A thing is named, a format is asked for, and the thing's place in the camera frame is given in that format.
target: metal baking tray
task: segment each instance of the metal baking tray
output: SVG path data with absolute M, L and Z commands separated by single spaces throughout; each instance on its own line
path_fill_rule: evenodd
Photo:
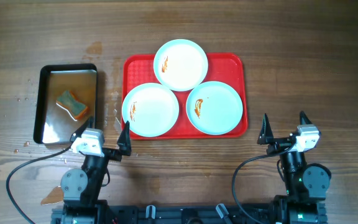
M 75 121 L 57 106 L 56 99 L 71 90 L 78 101 L 89 107 L 86 116 Z M 89 117 L 96 123 L 98 71 L 92 63 L 47 65 L 40 71 L 34 141 L 38 144 L 64 144 Z

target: sauce smear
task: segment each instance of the sauce smear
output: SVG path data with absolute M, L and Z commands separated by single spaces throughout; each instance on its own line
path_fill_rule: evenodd
M 135 103 L 136 103 L 136 101 L 132 103 L 132 105 L 131 105 L 131 110 L 130 110 L 130 112 L 129 112 L 129 115 L 131 116 L 131 120 L 132 120 L 132 121 L 135 121 L 135 117 L 134 117 L 135 112 L 136 112 Z
M 168 56 L 166 57 L 164 64 L 162 65 L 162 69 L 161 69 L 162 72 L 165 72 L 167 70 L 168 68 L 167 63 L 168 63 Z
M 198 99 L 196 101 L 196 109 L 194 110 L 197 114 L 197 117 L 200 118 L 200 114 L 201 114 L 201 104 L 203 103 L 203 99 Z

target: white plate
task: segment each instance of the white plate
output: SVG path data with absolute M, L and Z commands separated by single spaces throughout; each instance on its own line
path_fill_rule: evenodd
M 195 112 L 201 103 L 200 116 Z M 195 128 L 212 135 L 233 130 L 242 117 L 242 101 L 238 93 L 222 82 L 204 82 L 191 91 L 186 102 L 187 117 Z
M 124 122 L 129 121 L 131 131 L 144 137 L 166 133 L 175 124 L 178 115 L 178 99 L 170 89 L 157 83 L 135 87 L 122 104 Z
M 153 67 L 161 84 L 171 90 L 187 91 L 204 80 L 208 60 L 203 49 L 193 41 L 171 40 L 157 51 Z

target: wooden table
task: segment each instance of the wooden table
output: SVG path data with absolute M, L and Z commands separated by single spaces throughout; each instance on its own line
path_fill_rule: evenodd
M 112 181 L 100 198 L 110 205 L 233 205 L 234 169 L 265 153 L 256 144 L 263 114 L 282 137 L 295 130 L 298 113 L 305 110 L 323 134 L 307 161 L 333 173 L 329 222 L 358 223 L 358 1 L 11 4 L 21 2 L 31 1 L 0 4 L 0 223 L 24 223 L 7 197 L 10 171 L 56 152 L 32 141 L 40 69 L 80 62 L 97 66 L 104 101 L 98 105 L 99 125 L 106 145 L 114 147 L 125 59 L 155 53 L 179 38 L 194 40 L 206 52 L 241 58 L 249 128 L 238 139 L 134 141 L 131 157 L 110 163 Z M 253 162 L 239 174 L 240 201 L 269 202 L 285 194 L 276 161 Z M 49 223 L 58 205 L 40 201 L 82 162 L 83 156 L 68 152 L 35 163 L 13 176 L 12 193 L 35 222 Z

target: red tray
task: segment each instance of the red tray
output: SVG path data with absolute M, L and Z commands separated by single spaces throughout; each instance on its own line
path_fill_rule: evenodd
M 229 133 L 209 135 L 198 131 L 189 121 L 186 114 L 186 100 L 189 91 L 173 91 L 179 102 L 179 117 L 171 130 L 163 135 L 147 138 L 131 132 L 132 139 L 194 139 L 194 138 L 236 138 L 245 133 L 248 128 L 246 87 L 242 62 L 232 53 L 208 53 L 208 72 L 203 82 L 219 81 L 233 87 L 241 97 L 244 112 L 240 123 Z M 122 101 L 126 95 L 143 83 L 159 83 L 153 71 L 154 54 L 133 55 L 124 64 L 124 78 L 122 81 Z

